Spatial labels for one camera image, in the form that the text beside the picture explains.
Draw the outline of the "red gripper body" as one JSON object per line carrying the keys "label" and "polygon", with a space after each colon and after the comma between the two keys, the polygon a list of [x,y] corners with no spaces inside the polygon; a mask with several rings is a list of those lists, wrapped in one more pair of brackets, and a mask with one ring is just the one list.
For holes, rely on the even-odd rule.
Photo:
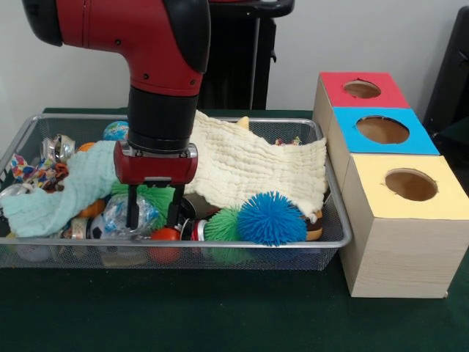
{"label": "red gripper body", "polygon": [[162,183],[167,186],[189,184],[196,174],[198,150],[190,143],[180,153],[150,153],[132,148],[128,142],[114,145],[114,166],[120,183],[141,185]]}

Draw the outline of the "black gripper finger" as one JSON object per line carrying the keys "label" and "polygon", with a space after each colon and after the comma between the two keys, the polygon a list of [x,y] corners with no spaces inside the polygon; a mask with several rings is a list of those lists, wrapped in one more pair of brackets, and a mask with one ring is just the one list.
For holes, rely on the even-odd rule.
{"label": "black gripper finger", "polygon": [[137,203],[137,185],[128,186],[127,228],[137,228],[139,225],[139,205]]}
{"label": "black gripper finger", "polygon": [[172,186],[172,188],[174,193],[168,206],[167,227],[177,227],[179,225],[180,205],[184,196],[184,185]]}

